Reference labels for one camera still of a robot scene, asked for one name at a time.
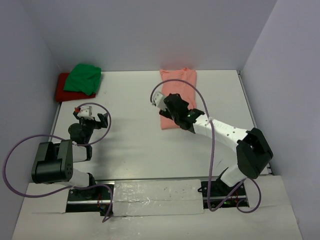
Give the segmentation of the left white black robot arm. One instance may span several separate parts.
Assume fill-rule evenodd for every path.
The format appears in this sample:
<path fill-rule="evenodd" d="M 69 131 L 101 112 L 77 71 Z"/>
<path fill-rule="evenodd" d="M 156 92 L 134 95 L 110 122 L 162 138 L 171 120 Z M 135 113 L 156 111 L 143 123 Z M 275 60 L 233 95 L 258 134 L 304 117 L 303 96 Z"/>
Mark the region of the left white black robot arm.
<path fill-rule="evenodd" d="M 109 126 L 108 115 L 99 113 L 96 120 L 93 116 L 78 116 L 78 120 L 68 128 L 70 139 L 59 143 L 51 141 L 39 144 L 31 170 L 31 178 L 36 184 L 61 184 L 80 188 L 79 192 L 86 199 L 93 199 L 98 193 L 96 181 L 91 173 L 81 172 L 74 168 L 73 149 L 84 149 L 85 161 L 92 158 L 93 148 L 90 143 L 94 130 L 106 129 Z"/>

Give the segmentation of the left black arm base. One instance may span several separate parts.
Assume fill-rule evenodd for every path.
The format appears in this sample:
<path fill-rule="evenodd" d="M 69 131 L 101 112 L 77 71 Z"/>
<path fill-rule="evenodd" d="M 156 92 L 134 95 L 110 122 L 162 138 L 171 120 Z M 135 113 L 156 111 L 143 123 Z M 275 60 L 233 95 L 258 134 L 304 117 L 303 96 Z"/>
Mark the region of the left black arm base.
<path fill-rule="evenodd" d="M 89 190 L 71 189 L 68 192 L 65 211 L 67 213 L 99 213 L 101 217 L 106 214 L 113 215 L 112 208 L 108 212 L 112 194 L 103 186 Z"/>

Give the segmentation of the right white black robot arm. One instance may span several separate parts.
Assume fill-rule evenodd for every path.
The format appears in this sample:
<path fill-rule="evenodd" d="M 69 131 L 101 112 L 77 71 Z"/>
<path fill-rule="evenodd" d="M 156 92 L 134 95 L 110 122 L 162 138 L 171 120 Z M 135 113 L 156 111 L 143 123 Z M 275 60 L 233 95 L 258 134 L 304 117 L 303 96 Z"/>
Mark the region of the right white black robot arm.
<path fill-rule="evenodd" d="M 227 167 L 217 178 L 217 190 L 227 196 L 240 181 L 257 179 L 274 154 L 264 134 L 258 128 L 237 128 L 209 118 L 205 112 L 193 108 L 178 93 L 168 96 L 157 91 L 152 104 L 160 109 L 159 114 L 175 122 L 181 129 L 193 134 L 212 138 L 232 149 L 237 162 Z"/>

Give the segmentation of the salmon pink t-shirt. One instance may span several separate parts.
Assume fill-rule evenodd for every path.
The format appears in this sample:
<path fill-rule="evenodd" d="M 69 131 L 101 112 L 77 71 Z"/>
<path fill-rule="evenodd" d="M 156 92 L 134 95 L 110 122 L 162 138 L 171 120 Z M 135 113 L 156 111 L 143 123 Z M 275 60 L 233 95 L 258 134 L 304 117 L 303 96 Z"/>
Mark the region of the salmon pink t-shirt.
<path fill-rule="evenodd" d="M 188 82 L 189 84 L 196 86 L 197 81 L 197 72 L 194 69 L 183 68 L 179 70 L 164 70 L 160 71 L 161 80 L 177 79 Z M 168 96 L 169 94 L 180 94 L 181 98 L 188 102 L 188 108 L 196 109 L 196 91 L 186 83 L 180 81 L 170 81 L 163 84 L 161 92 Z M 178 125 L 171 119 L 168 119 L 164 116 L 160 116 L 160 128 L 162 130 L 167 129 L 176 129 L 179 128 Z"/>

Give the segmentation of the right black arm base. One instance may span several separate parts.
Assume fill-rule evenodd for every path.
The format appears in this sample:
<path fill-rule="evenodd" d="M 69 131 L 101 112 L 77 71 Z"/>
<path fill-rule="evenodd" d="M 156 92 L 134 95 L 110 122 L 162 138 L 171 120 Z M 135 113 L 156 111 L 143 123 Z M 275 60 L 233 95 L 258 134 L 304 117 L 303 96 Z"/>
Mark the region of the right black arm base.
<path fill-rule="evenodd" d="M 207 195 L 208 195 L 208 181 L 202 180 L 200 188 L 197 189 L 199 193 L 202 194 L 203 198 L 203 208 L 208 209 Z M 211 181 L 210 188 L 210 205 L 211 208 L 215 208 L 218 204 L 230 193 L 233 187 L 221 188 L 220 184 L 216 180 Z M 249 207 L 247 201 L 247 194 L 244 184 L 242 184 L 235 192 L 232 193 L 221 205 L 221 208 L 235 208 L 239 207 Z"/>

